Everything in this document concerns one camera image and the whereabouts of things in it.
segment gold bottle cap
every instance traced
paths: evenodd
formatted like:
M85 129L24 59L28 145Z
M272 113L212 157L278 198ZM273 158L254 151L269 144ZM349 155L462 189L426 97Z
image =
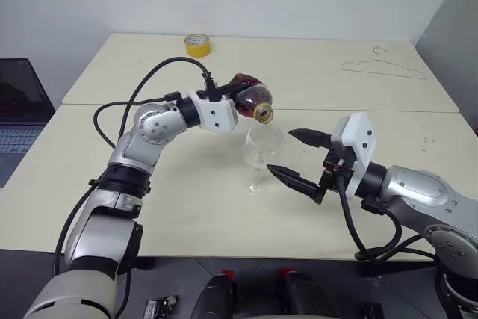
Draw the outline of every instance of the gold bottle cap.
M260 123L269 123L274 118L274 111L269 104L264 102L255 107L254 118Z

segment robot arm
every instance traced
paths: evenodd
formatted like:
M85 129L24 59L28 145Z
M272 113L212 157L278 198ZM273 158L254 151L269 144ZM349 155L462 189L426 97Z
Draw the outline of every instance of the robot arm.
M176 103L139 108L118 141L106 171L92 187L66 243L67 269L55 276L25 314L39 318L115 318L117 275L137 258L143 227L135 219L149 192L163 148L188 128L231 132L238 123L233 95L243 85L218 88L219 101L198 93Z
M326 169L318 185L286 167L267 165L274 176L317 204L327 190L338 191L337 179L344 178L347 199L362 198L363 209L390 213L430 242L449 297L459 308L478 312L477 201L432 173L370 162L376 141L366 114L342 118L332 135L308 129L289 133L308 145L329 149Z

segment table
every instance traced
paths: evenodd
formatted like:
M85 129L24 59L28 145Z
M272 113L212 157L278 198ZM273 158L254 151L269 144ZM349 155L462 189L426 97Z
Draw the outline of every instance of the table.
M156 64L187 56L183 40L112 34L63 103L102 105L129 99ZM211 47L211 54L199 60L218 84L237 72L253 75L270 88L277 109L458 112L410 43L212 37ZM172 64L139 97L199 90L202 83L195 66Z
M95 105L62 105L0 194L0 247L53 251L69 211L104 169L111 149L95 133ZM121 108L100 117L115 138ZM309 127L331 132L349 111L276 111L284 132L277 164L318 179L326 154L287 134ZM426 169L478 198L478 141L459 114L370 112L378 144L373 161ZM141 255L352 259L356 252L336 193L321 206L273 180L263 196L240 183L241 147L252 120L240 117L231 134L192 128L163 151L144 198ZM358 232L369 247L383 245L393 226L351 202ZM404 231L404 237L412 232ZM428 244L417 248L429 249ZM417 258L403 254L398 258Z

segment tape roll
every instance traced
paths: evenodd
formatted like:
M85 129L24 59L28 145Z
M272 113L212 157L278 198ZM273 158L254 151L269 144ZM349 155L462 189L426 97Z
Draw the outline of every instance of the tape roll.
M204 34L191 34L184 39L186 52L193 58L202 58L211 52L209 37Z

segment clear glass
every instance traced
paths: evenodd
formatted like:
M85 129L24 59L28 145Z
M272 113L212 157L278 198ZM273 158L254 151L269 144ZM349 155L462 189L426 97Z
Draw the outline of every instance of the clear glass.
M242 181L247 193L259 195L269 189L273 176L266 165L279 155L281 144L282 132L277 126L257 123L249 129L242 148L247 165Z

